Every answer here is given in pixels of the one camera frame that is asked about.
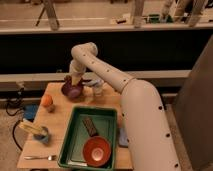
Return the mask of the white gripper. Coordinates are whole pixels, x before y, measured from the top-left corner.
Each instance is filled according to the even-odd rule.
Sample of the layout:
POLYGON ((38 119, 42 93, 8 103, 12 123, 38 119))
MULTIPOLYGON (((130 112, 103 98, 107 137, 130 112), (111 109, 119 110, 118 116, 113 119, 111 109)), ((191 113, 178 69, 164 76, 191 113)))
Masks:
POLYGON ((103 84, 104 84, 104 81, 102 79, 95 79, 88 82, 83 82, 84 86, 90 87, 92 89, 93 95, 96 97, 102 95, 103 84))

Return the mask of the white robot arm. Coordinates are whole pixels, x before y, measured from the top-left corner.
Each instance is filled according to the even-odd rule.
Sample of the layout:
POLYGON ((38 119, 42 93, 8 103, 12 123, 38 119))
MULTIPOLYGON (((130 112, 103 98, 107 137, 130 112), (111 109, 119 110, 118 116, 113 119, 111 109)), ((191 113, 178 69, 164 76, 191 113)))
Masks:
POLYGON ((161 97, 153 84, 134 78, 97 58, 90 42, 71 49, 72 73, 89 68, 121 94, 133 171, 181 171, 161 97))

